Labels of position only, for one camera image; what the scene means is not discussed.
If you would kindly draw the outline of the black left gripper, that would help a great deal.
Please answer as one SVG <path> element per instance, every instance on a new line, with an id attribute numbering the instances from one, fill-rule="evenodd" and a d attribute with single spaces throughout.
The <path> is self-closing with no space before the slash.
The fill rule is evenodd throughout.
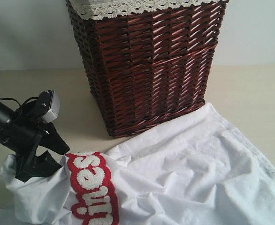
<path id="1" fill-rule="evenodd" d="M 35 123 L 29 119 L 11 117 L 8 120 L 8 148 L 15 153 L 15 178 L 27 182 L 32 177 L 47 178 L 61 168 L 49 151 L 36 156 L 36 149 L 42 139 L 42 146 L 57 154 L 70 151 L 69 146 L 58 134 L 53 123 Z"/>

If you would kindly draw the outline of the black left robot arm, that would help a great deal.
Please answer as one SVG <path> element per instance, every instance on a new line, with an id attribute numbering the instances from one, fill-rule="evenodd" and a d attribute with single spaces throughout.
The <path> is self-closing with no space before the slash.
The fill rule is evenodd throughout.
<path id="1" fill-rule="evenodd" d="M 60 110 L 55 91 L 46 90 L 25 100 L 14 111 L 0 98 L 0 144 L 15 152 L 15 177 L 26 182 L 32 177 L 50 177 L 61 168 L 49 151 L 65 155 L 69 146 L 56 131 L 53 121 Z"/>

